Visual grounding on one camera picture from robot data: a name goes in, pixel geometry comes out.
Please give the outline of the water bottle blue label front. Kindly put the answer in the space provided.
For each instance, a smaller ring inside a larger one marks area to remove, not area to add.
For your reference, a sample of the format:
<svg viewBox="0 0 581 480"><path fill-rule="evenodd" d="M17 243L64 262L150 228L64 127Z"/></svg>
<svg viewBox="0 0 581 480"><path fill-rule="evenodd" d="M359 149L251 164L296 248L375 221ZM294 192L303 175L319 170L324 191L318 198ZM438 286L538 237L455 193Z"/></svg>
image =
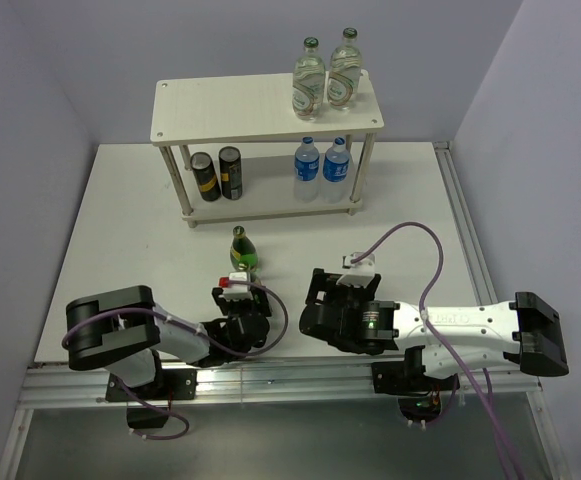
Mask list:
<svg viewBox="0 0 581 480"><path fill-rule="evenodd" d="M304 137L294 155L294 197L311 202L318 196L320 154L312 137Z"/></svg>

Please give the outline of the green Perrier bottle front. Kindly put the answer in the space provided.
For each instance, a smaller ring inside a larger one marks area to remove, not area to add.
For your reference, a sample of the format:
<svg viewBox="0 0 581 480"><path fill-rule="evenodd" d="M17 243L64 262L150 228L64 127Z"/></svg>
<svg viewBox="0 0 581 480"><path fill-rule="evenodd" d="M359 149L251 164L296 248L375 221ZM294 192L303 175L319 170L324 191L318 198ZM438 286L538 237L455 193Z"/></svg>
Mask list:
<svg viewBox="0 0 581 480"><path fill-rule="evenodd" d="M261 303L262 299L265 297L265 292L261 289L262 283L258 278L257 274L254 272L250 272L249 281L251 282L251 286L249 287L249 289L250 292L252 293L253 300L256 303Z"/></svg>

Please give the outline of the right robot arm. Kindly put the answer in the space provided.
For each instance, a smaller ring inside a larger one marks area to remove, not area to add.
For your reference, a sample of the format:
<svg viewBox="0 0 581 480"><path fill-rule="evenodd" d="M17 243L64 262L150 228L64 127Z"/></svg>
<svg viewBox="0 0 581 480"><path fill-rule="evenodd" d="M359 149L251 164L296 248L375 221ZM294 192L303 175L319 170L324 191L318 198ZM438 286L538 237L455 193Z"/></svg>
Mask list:
<svg viewBox="0 0 581 480"><path fill-rule="evenodd" d="M569 372L556 310L532 292L477 307L429 307L375 297L381 277L348 268L342 274L315 269L301 314L302 334L339 351L360 355L397 352L397 377L427 388L464 369L518 365L526 375Z"/></svg>

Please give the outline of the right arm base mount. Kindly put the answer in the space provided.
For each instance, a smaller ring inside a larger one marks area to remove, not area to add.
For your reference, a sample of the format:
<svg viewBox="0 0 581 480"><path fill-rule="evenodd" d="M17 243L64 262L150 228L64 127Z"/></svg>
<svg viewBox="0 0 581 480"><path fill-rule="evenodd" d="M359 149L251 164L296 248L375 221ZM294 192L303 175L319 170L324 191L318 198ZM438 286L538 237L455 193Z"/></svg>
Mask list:
<svg viewBox="0 0 581 480"><path fill-rule="evenodd" d="M442 417L459 387L457 375L444 379L408 372L405 361L373 362L373 389L376 394L396 396L401 415L407 422L425 424Z"/></svg>

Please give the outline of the clear glass bottle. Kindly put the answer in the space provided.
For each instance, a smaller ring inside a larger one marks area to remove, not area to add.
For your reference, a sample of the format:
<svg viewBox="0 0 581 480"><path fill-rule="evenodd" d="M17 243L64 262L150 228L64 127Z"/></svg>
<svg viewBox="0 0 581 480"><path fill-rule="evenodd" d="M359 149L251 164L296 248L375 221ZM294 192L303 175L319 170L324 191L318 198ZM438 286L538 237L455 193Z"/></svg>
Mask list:
<svg viewBox="0 0 581 480"><path fill-rule="evenodd" d="M355 100L362 69L362 54L357 46L358 31L346 27L342 41L330 58L327 99L332 108L349 109Z"/></svg>
<svg viewBox="0 0 581 480"><path fill-rule="evenodd" d="M292 80L292 107L303 120L314 120L322 107L325 91L326 69L319 55L319 41L306 37L304 52L296 60Z"/></svg>

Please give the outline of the water bottle blue label back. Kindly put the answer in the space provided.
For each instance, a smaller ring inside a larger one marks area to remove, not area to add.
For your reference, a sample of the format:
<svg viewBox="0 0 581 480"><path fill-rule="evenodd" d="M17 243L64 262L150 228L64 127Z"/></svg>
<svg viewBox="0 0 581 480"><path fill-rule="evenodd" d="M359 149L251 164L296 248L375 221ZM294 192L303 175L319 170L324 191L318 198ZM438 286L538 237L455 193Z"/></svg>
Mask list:
<svg viewBox="0 0 581 480"><path fill-rule="evenodd" d="M338 203L346 192L350 153L344 137L334 139L324 154L320 194L327 203Z"/></svg>

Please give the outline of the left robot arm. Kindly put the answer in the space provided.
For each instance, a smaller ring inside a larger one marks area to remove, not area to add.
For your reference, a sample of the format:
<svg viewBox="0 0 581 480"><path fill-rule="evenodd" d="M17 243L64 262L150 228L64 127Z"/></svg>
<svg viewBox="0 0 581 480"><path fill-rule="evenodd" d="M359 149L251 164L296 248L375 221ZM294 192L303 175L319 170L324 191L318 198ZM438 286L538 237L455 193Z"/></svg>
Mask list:
<svg viewBox="0 0 581 480"><path fill-rule="evenodd" d="M262 348L272 316L267 295L250 286L238 294L215 287L220 318L191 323L157 305L152 289L136 285L78 298L66 306L62 347L73 371L106 369L142 399L165 386L161 352L199 368L240 360Z"/></svg>

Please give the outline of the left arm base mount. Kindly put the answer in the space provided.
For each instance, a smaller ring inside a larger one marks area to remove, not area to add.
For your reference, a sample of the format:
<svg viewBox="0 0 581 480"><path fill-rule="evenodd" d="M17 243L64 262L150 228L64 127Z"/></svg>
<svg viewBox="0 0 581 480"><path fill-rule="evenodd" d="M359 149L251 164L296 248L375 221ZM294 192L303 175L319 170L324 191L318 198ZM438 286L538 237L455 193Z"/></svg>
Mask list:
<svg viewBox="0 0 581 480"><path fill-rule="evenodd" d="M152 383L130 388L130 391L146 403L164 401L166 403L164 409L171 411L174 401L193 400L196 386L196 369L166 369L159 372ZM113 374L109 376L105 401L111 404L125 404L128 427L148 435L156 435L170 419L166 413L156 412L141 403L137 406L128 406L127 404L134 402L134 399L124 390L121 380Z"/></svg>

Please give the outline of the water bottle blue label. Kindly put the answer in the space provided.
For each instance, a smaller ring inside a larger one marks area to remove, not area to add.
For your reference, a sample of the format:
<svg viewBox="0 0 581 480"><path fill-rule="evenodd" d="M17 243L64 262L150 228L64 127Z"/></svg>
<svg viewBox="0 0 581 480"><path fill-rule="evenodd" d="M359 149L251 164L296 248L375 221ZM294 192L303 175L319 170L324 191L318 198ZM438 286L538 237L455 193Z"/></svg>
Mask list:
<svg viewBox="0 0 581 480"><path fill-rule="evenodd" d="M338 203L346 192L350 153L344 137L334 139L324 154L320 194L327 203Z"/></svg>
<svg viewBox="0 0 581 480"><path fill-rule="evenodd" d="M312 137L304 137L294 155L294 197L311 202L318 196L320 154Z"/></svg>

